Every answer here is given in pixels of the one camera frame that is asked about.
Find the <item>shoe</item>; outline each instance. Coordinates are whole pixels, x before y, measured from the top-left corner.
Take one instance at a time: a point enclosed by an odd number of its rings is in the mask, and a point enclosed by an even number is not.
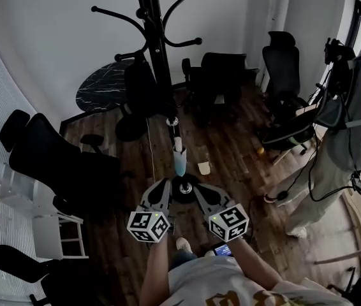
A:
[[[189,242],[183,237],[180,237],[176,240],[176,249],[183,249],[184,251],[193,254],[191,244],[189,244]]]
[[[307,230],[304,227],[297,228],[297,229],[294,229],[293,231],[291,231],[290,233],[287,233],[287,235],[297,237],[297,238],[307,238]]]
[[[213,257],[213,256],[216,256],[216,254],[214,254],[214,251],[208,251],[208,252],[206,252],[206,254],[205,254],[204,257],[206,257],[206,258],[211,258],[211,257]]]
[[[267,194],[263,195],[263,200],[265,203],[275,203],[278,201],[283,201],[288,197],[288,191],[281,191],[278,193],[277,197],[275,198],[271,198],[270,196],[268,196]]]

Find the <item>pants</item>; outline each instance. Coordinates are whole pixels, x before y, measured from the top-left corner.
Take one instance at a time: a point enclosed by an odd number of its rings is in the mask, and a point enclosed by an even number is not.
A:
[[[183,263],[189,262],[193,259],[198,258],[197,255],[187,252],[183,249],[179,249],[175,252],[172,258],[172,264],[169,267],[169,271],[177,268],[178,266],[182,265]]]
[[[311,183],[313,184],[312,194],[315,200],[319,200],[334,189],[348,185],[352,171],[343,171],[339,169],[329,158],[326,148],[326,139],[321,143],[318,149],[318,158],[311,172]],[[277,206],[287,204],[289,201],[297,198],[305,190],[308,190],[309,169],[314,163],[310,160],[302,170],[300,177],[288,191],[288,197],[283,201],[278,201]],[[270,198],[275,198],[281,191],[287,190],[299,175],[301,169],[284,179],[279,185],[275,186],[268,194]],[[300,228],[306,227],[312,223],[318,222],[327,212],[328,207],[340,197],[342,191],[339,191],[323,201],[315,202],[308,194],[288,218],[285,231],[288,235],[296,233]]]

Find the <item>black chair cushion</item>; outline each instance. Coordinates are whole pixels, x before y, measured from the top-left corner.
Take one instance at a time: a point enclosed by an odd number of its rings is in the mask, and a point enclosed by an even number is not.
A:
[[[10,167],[64,195],[74,187],[80,149],[68,143],[41,113],[27,124],[9,158]]]
[[[0,141],[7,152],[10,152],[20,138],[30,115],[22,110],[15,110],[4,123],[0,132]]]

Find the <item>white t-shirt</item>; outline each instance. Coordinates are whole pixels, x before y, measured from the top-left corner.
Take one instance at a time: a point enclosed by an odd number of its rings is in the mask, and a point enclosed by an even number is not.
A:
[[[352,304],[327,290],[280,282],[272,291],[247,279],[234,258],[198,258],[169,272],[171,297],[161,306],[294,306]]]

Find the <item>phone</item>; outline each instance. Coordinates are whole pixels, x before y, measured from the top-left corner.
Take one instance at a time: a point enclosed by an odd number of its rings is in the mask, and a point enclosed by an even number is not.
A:
[[[233,256],[227,244],[222,242],[212,246],[212,250],[214,251],[214,254],[218,256]]]

